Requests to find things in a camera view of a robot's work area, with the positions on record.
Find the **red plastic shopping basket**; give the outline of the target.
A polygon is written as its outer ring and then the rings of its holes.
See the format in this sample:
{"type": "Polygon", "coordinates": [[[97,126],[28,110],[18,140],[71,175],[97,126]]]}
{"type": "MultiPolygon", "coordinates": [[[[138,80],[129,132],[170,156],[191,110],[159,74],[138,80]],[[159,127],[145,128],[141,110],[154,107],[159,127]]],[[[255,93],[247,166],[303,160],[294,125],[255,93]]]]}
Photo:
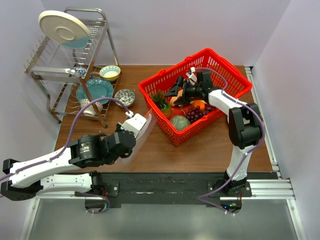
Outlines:
{"type": "Polygon", "coordinates": [[[151,95],[153,93],[159,90],[166,93],[174,85],[178,76],[185,75],[191,67],[210,68],[216,71],[211,74],[213,85],[223,88],[225,82],[222,77],[218,76],[218,74],[221,74],[227,81],[226,93],[237,99],[248,93],[253,87],[252,83],[234,65],[210,48],[205,48],[188,56],[180,63],[160,70],[158,73],[140,82],[138,88],[143,94],[148,109],[153,111],[153,114],[157,118],[157,124],[176,147],[224,115],[221,110],[215,109],[183,131],[177,131],[152,101],[151,95]]]}

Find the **small toy pineapple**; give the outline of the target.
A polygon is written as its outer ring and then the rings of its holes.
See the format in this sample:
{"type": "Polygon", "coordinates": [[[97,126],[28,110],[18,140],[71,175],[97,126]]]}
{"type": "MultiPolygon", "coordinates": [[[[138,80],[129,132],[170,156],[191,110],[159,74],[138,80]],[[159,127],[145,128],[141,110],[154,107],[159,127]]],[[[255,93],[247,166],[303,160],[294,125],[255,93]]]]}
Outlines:
{"type": "Polygon", "coordinates": [[[183,115],[183,112],[180,108],[173,107],[167,101],[167,99],[164,97],[163,91],[158,90],[156,93],[152,93],[151,99],[167,119],[183,115]]]}

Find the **clear zip top bag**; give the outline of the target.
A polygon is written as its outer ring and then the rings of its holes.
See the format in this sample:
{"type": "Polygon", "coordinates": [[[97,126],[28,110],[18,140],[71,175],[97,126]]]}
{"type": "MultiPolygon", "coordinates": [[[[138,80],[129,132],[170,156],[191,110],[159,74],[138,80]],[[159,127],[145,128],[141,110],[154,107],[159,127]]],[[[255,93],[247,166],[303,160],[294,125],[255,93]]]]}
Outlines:
{"type": "Polygon", "coordinates": [[[128,157],[128,158],[118,158],[116,160],[117,164],[130,164],[131,161],[135,158],[136,154],[138,153],[138,151],[140,150],[140,148],[142,147],[142,145],[145,143],[145,141],[147,140],[148,136],[150,135],[152,129],[154,128],[157,120],[156,117],[154,116],[152,110],[149,110],[145,116],[147,119],[146,124],[144,125],[144,127],[142,128],[142,130],[139,132],[137,138],[135,138],[136,140],[136,144],[133,147],[132,150],[132,154],[128,157]]]}

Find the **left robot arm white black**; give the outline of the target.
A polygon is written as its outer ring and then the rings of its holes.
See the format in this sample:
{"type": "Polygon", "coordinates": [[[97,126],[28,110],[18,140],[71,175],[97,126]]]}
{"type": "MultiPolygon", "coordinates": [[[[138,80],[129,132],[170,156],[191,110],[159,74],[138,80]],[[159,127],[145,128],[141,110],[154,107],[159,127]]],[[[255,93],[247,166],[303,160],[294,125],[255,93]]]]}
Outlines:
{"type": "Polygon", "coordinates": [[[84,135],[55,152],[29,161],[6,159],[2,170],[8,180],[1,183],[0,195],[11,201],[29,200],[48,192],[75,191],[103,196],[105,187],[100,173],[69,175],[66,172],[112,165],[119,158],[128,158],[139,132],[136,126],[118,124],[111,135],[84,135]]]}

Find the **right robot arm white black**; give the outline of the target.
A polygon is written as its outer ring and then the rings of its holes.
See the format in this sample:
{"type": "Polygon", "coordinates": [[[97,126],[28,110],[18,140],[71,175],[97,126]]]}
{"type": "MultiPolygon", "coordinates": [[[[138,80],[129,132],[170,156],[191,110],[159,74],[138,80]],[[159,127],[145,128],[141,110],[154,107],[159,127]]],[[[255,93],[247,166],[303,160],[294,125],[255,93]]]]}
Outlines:
{"type": "Polygon", "coordinates": [[[165,97],[177,97],[175,105],[187,105],[192,100],[204,100],[227,116],[228,135],[233,145],[231,160],[224,178],[213,185],[210,195],[223,191],[235,196],[247,182],[248,165],[253,151],[265,139],[265,126],[257,104],[240,101],[226,92],[223,87],[214,86],[212,74],[225,80],[217,71],[206,67],[192,67],[186,78],[179,76],[165,97]]]}

